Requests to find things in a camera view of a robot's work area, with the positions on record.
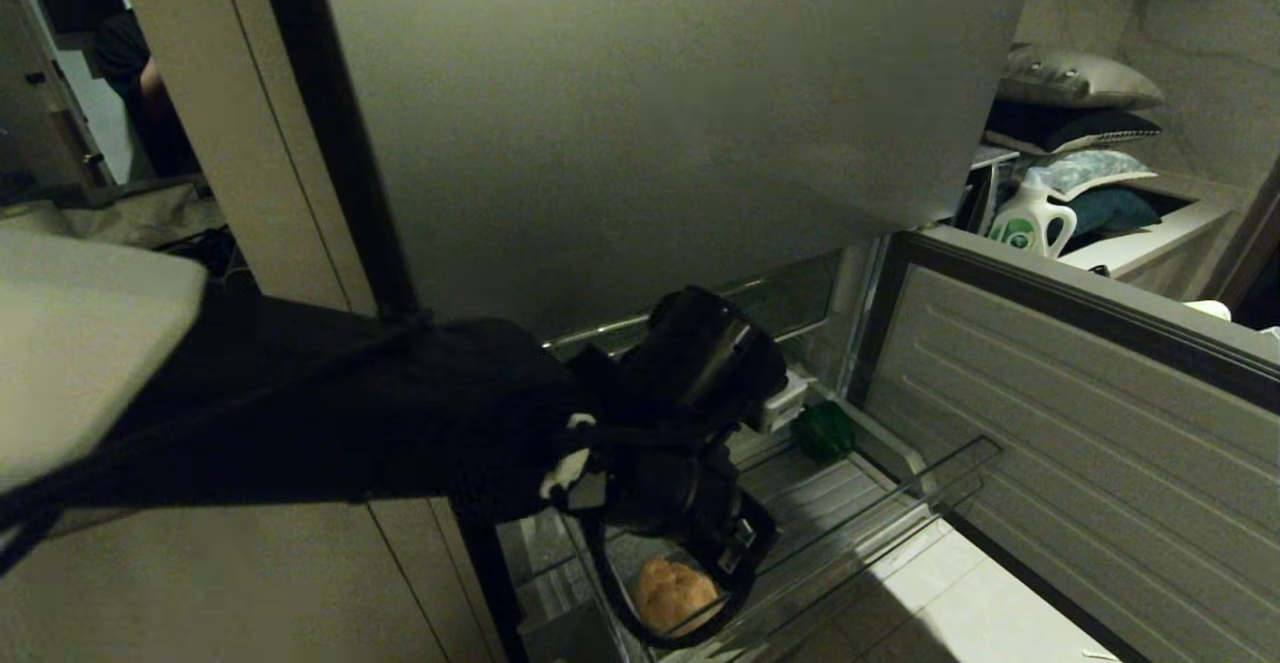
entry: gray pillow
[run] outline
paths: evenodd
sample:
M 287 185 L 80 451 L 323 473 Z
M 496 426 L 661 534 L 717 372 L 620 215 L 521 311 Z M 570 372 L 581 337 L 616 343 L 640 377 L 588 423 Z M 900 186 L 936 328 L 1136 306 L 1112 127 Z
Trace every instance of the gray pillow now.
M 1147 76 L 1111 58 L 1018 45 L 1005 61 L 996 97 L 1032 106 L 1120 108 L 1133 111 L 1165 102 Z

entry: bread roll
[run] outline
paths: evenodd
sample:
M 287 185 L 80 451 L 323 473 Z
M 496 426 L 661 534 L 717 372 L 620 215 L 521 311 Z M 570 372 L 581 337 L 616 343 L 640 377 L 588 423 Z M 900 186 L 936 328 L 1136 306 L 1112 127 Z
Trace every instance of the bread roll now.
M 710 579 L 682 563 L 650 558 L 640 568 L 631 586 L 631 603 L 650 631 L 660 636 L 681 636 L 709 621 L 722 604 L 708 608 L 699 617 L 672 628 L 718 598 Z

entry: teal pillow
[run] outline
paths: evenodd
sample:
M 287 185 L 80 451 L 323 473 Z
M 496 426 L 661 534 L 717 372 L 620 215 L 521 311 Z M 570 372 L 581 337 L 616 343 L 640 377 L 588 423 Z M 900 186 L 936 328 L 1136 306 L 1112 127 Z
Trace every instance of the teal pillow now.
M 1151 204 L 1143 201 L 1133 189 L 1116 188 L 1116 186 L 1089 189 L 1087 193 L 1078 195 L 1068 206 L 1075 211 L 1073 238 L 1093 233 L 1093 230 L 1126 233 L 1126 230 L 1156 225 L 1160 221 L 1160 216 L 1153 211 Z

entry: white container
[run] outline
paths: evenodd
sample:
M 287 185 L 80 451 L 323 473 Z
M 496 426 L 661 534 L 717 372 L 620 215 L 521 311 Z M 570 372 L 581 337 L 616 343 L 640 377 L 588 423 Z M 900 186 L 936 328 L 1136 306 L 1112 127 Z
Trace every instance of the white container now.
M 1048 227 L 1056 220 L 1062 221 L 1062 229 L 1050 244 Z M 1032 174 L 1019 186 L 1018 193 L 996 212 L 996 220 L 992 221 L 987 238 L 1027 250 L 1036 256 L 1056 259 L 1074 230 L 1075 211 L 1048 202 L 1048 186 Z

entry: refrigerator door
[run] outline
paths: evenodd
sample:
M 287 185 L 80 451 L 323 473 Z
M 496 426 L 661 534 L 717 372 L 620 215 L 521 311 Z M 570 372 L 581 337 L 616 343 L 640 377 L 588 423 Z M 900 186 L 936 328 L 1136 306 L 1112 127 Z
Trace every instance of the refrigerator door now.
M 328 3 L 422 305 L 553 337 L 950 215 L 1023 0 Z
M 966 521 L 1102 644 L 1276 659 L 1275 340 L 955 229 L 896 236 L 867 330 L 854 403 L 927 462 L 1001 445 Z

